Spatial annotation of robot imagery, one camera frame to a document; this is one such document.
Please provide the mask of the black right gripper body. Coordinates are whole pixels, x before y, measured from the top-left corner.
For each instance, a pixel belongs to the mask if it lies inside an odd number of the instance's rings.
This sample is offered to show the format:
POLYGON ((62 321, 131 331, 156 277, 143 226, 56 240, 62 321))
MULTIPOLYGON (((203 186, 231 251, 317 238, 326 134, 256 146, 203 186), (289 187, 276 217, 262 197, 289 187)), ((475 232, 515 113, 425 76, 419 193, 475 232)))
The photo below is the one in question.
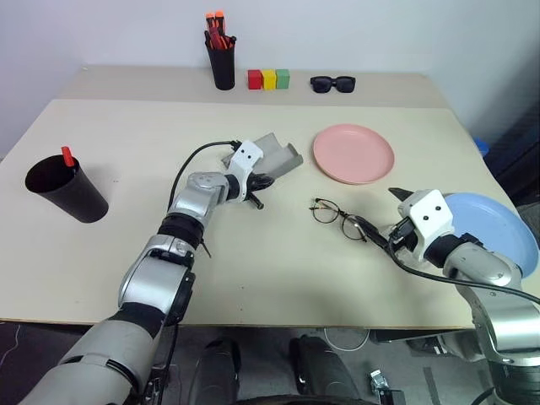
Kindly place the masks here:
POLYGON ((388 251, 389 241, 395 230, 397 230, 397 234, 393 239, 394 251, 398 252, 401 249, 405 249, 408 252, 413 252, 418 244, 418 237, 415 234, 415 225, 411 219, 402 219, 397 224, 382 227, 381 235, 385 243, 381 249, 388 251))

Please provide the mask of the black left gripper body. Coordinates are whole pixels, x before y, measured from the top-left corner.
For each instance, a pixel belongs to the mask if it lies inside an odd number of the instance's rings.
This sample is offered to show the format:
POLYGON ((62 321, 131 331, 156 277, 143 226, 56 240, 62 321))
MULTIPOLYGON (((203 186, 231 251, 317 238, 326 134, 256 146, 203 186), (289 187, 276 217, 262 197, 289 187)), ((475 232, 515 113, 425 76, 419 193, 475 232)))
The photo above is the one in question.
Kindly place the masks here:
POLYGON ((248 194, 249 192, 258 192, 258 191, 261 191, 261 190, 265 190, 267 188, 261 188, 261 174, 266 174, 266 173, 250 173, 248 178, 247 178, 247 182, 246 182, 246 189, 247 189, 247 192, 246 194, 248 194))

